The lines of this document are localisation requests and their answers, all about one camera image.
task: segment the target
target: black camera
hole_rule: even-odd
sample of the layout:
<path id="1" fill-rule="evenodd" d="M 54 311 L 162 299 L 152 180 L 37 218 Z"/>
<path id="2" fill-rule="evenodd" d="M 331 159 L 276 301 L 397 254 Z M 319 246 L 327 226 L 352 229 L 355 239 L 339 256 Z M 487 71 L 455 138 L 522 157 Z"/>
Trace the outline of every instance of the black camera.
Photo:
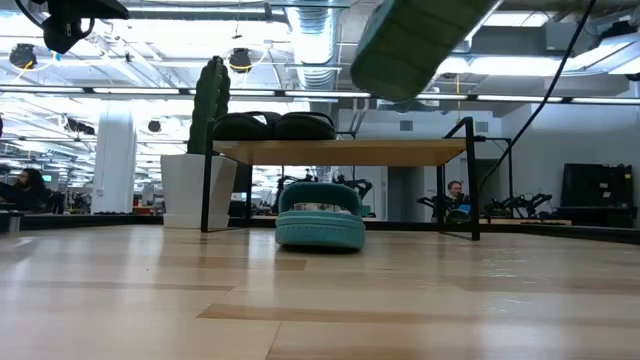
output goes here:
<path id="1" fill-rule="evenodd" d="M 22 12 L 44 31 L 47 47 L 64 54 L 79 40 L 91 34 L 95 19 L 128 19 L 129 11 L 116 0 L 31 0 L 42 5 L 47 3 L 49 14 L 42 24 L 28 12 L 22 0 L 16 4 Z M 82 31 L 82 19 L 90 19 L 89 30 Z"/>

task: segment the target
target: cactus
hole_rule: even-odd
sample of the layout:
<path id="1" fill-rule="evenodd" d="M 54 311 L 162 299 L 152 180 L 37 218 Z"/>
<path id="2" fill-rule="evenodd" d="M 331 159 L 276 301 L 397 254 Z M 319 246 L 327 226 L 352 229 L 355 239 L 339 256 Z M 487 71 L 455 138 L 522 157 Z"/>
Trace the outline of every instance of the cactus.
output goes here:
<path id="1" fill-rule="evenodd" d="M 193 100 L 188 154 L 204 155 L 207 147 L 207 124 L 229 111 L 231 79 L 224 61 L 214 56 L 200 73 Z"/>

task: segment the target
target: wooden floor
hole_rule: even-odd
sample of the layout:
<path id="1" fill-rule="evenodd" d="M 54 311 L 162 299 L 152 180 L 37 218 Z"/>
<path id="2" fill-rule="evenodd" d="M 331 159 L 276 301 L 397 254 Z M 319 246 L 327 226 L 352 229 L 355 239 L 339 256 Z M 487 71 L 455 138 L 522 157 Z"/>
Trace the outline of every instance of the wooden floor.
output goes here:
<path id="1" fill-rule="evenodd" d="M 272 230 L 0 238 L 7 360 L 640 359 L 640 248 L 370 232 L 290 253 Z"/>

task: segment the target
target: white planter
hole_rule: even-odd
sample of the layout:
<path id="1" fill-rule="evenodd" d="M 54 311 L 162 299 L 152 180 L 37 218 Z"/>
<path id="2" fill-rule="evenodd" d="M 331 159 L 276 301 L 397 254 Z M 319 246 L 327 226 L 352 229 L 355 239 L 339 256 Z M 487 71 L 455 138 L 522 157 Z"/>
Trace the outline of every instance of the white planter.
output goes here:
<path id="1" fill-rule="evenodd" d="M 164 227 L 199 229 L 202 211 L 204 155 L 167 155 L 160 159 L 166 212 Z M 214 156 L 211 161 L 209 229 L 229 225 L 229 204 L 236 162 Z"/>

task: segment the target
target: potted cactus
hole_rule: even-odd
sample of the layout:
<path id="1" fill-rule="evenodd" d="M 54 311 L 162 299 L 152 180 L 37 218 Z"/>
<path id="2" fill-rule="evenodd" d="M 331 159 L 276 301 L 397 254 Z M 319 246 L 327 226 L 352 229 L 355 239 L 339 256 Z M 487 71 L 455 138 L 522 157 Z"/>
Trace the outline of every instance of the potted cactus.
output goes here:
<path id="1" fill-rule="evenodd" d="M 216 56 L 209 60 L 196 85 L 187 153 L 162 156 L 160 160 L 166 206 L 165 227 L 200 228 L 207 124 L 227 113 L 230 86 L 231 80 L 222 58 Z M 211 165 L 209 227 L 225 228 L 229 222 L 236 163 L 214 156 Z"/>

